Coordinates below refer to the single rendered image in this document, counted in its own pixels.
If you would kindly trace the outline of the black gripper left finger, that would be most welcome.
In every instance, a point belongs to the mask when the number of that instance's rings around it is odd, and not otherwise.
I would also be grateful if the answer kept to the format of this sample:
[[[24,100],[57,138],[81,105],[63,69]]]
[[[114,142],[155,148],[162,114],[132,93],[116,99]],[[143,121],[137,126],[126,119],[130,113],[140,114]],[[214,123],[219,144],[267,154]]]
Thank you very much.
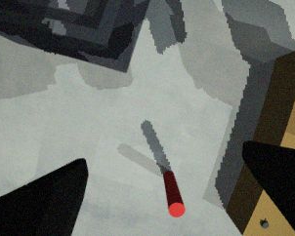
[[[85,197],[85,158],[0,197],[0,236],[70,236]]]

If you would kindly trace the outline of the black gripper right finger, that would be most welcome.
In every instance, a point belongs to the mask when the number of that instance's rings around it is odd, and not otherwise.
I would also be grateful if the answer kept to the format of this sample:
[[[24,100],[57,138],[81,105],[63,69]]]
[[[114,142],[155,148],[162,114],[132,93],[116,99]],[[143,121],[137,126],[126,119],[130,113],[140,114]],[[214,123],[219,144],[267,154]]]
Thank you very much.
[[[295,231],[295,149],[248,140],[242,158]]]

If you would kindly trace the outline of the dark red peg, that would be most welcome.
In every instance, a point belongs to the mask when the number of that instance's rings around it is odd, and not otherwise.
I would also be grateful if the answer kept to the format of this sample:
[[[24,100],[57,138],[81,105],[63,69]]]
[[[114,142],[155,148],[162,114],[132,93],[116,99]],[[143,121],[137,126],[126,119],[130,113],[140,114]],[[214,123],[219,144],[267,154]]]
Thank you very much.
[[[186,212],[186,206],[184,206],[182,196],[180,196],[179,187],[175,181],[175,173],[171,170],[164,173],[164,185],[166,185],[168,213],[174,217],[183,216]]]

